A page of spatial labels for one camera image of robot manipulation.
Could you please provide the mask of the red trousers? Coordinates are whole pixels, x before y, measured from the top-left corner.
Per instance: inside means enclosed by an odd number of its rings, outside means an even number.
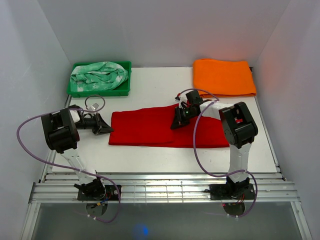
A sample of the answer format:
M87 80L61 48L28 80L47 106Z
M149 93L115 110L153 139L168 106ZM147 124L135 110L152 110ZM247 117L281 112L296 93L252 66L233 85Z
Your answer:
M108 144L111 146L146 146L163 148L192 148L197 118L182 128L171 129L176 105L113 112ZM227 148L220 120L202 116L196 129L196 147Z

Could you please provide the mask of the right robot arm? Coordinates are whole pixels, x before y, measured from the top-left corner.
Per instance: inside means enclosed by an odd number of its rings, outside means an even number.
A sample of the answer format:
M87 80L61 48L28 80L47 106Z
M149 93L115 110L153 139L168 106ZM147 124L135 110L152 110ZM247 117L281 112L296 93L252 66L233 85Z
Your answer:
M191 119L199 122L201 117L220 120L225 139L229 144L229 169L224 175L226 182L211 184L206 190L211 200L253 200L256 184L251 183L253 176L248 172L249 152L258 134L258 127L244 102L234 105L221 103L217 97L204 100L197 89L184 90L185 97L177 95L178 106L174 109L171 129L187 126Z

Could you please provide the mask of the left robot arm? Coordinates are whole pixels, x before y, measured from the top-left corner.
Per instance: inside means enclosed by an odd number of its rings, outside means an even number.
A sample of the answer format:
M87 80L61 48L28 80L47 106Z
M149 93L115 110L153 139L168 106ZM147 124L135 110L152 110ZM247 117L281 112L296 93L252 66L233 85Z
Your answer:
M110 134L114 130L99 113L83 113L78 105L71 105L56 113L41 117L43 133L47 146L60 154L72 167L79 179L78 189L81 197L88 200L104 200L106 187L101 178L94 176L97 172L89 167L89 162L81 159L78 152L79 130L90 130L96 136Z

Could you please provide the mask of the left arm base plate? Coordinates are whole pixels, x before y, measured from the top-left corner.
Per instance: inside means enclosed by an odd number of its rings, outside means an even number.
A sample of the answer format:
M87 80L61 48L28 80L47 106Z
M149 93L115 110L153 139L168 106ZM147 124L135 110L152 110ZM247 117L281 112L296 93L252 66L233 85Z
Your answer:
M105 191L104 194L102 194L102 197L96 197L93 196L85 196L84 193L82 193L80 190L78 191L76 199L78 201L104 201L107 199L108 201L118 201L119 195L121 195L122 192L122 186L120 184L117 185L118 191L116 187L112 184L105 184L104 185Z

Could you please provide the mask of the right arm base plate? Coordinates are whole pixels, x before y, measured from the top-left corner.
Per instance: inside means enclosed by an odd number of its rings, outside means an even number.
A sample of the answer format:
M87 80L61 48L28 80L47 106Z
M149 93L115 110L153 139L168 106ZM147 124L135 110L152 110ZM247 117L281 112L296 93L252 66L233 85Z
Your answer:
M210 184L206 191L210 193L211 200L253 200L256 194L251 183L240 189L232 189L227 184Z

